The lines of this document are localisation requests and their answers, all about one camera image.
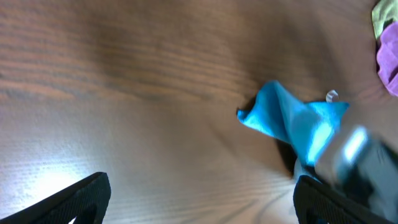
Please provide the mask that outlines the blue microfiber cloth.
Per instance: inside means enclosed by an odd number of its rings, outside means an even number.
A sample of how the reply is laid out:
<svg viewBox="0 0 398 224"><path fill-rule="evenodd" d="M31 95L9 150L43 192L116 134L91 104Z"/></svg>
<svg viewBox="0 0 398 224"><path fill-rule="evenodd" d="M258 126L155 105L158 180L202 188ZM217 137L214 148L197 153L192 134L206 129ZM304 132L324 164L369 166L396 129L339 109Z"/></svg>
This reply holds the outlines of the blue microfiber cloth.
<svg viewBox="0 0 398 224"><path fill-rule="evenodd" d="M279 82L266 83L250 110L238 110L239 121L256 131L292 145L299 161L314 166L339 131L346 102L304 103Z"/></svg>

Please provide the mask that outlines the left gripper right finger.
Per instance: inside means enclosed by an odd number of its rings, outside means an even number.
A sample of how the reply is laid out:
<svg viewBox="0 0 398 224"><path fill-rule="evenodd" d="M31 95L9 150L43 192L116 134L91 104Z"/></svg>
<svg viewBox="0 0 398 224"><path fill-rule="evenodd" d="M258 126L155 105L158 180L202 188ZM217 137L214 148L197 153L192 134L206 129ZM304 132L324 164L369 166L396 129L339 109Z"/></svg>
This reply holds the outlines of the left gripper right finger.
<svg viewBox="0 0 398 224"><path fill-rule="evenodd" d="M353 175L334 188L302 175L294 189L299 223L395 222L395 183Z"/></svg>

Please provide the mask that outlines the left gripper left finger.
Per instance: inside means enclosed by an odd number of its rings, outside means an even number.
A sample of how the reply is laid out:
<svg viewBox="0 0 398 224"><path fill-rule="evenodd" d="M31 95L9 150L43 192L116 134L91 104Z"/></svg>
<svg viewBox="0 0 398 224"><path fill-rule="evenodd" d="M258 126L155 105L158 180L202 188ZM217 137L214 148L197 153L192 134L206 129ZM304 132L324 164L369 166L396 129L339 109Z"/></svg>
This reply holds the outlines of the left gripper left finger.
<svg viewBox="0 0 398 224"><path fill-rule="evenodd" d="M102 224L111 198L105 172L95 172L42 201L1 220L1 223Z"/></svg>

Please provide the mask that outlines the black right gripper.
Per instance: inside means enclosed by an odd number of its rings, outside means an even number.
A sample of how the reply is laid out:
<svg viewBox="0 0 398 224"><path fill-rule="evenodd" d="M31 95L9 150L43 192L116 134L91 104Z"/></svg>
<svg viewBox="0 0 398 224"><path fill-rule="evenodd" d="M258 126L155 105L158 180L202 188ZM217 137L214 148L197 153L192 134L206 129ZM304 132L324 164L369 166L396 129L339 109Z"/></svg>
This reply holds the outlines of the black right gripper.
<svg viewBox="0 0 398 224"><path fill-rule="evenodd" d="M397 155L382 141L369 140L350 176L338 187L376 215L397 220Z"/></svg>

